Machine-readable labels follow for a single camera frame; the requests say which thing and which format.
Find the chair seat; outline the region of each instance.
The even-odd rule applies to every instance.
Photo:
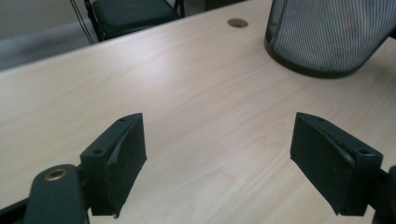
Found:
[[[180,18],[165,0],[98,0],[92,8],[108,38]]]

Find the black mesh container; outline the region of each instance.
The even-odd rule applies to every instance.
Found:
[[[343,77],[362,66],[395,27],[395,0],[273,0],[264,44],[296,72]]]

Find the table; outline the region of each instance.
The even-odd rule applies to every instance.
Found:
[[[0,73],[0,207],[142,112],[148,161],[119,224],[371,223],[371,208],[333,213],[290,160],[290,141],[301,111],[379,150],[384,170],[395,164],[396,43],[353,76],[301,76],[264,50],[270,6],[250,0]]]

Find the mesh basket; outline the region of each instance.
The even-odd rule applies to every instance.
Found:
[[[274,0],[264,42],[294,71],[341,77],[362,66],[395,27],[395,0]]]

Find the wooden table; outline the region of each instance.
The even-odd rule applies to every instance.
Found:
[[[382,152],[384,170],[395,164],[396,43],[353,76],[301,76],[264,50],[270,6],[250,0],[0,73],[0,207],[142,112],[148,161],[119,224],[371,223],[371,208],[333,213],[290,160],[290,141],[301,111]]]

